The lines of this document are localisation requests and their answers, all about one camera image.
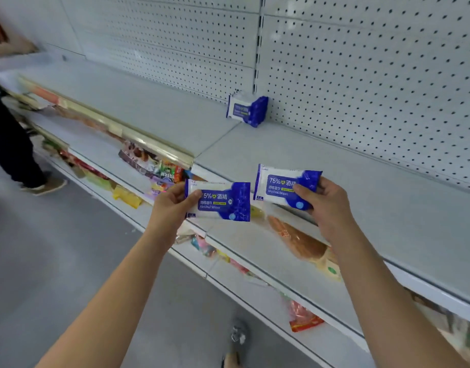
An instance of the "gray floor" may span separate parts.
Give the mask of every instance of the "gray floor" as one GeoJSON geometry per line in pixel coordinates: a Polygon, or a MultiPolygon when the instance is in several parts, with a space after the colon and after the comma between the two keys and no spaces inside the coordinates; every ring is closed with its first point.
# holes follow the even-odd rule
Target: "gray floor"
{"type": "MultiPolygon", "coordinates": [[[[34,197],[0,169],[0,368],[36,364],[138,237],[73,183],[34,197]]],[[[218,368],[234,316],[252,330],[247,366],[318,366],[167,255],[123,367],[218,368]]]]}

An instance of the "shopper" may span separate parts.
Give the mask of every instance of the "shopper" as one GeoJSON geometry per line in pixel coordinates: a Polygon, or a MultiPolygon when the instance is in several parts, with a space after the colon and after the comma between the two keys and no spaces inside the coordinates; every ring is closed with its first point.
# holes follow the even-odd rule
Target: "shopper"
{"type": "MultiPolygon", "coordinates": [[[[362,233],[342,187],[321,178],[318,193],[299,185],[294,190],[312,204],[311,213],[336,253],[376,365],[467,368],[415,307],[362,233]]],[[[37,368],[121,365],[163,256],[200,196],[201,191],[196,191],[184,200],[184,184],[179,183],[157,197],[145,233],[37,368]]],[[[238,366],[236,354],[227,355],[224,367],[238,366]]]]}
{"type": "MultiPolygon", "coordinates": [[[[27,54],[36,50],[29,41],[14,37],[10,42],[0,42],[0,57],[27,54]]],[[[32,154],[32,142],[8,108],[2,103],[0,90],[0,166],[10,177],[33,195],[53,192],[67,184],[65,179],[46,178],[32,154]]]]}

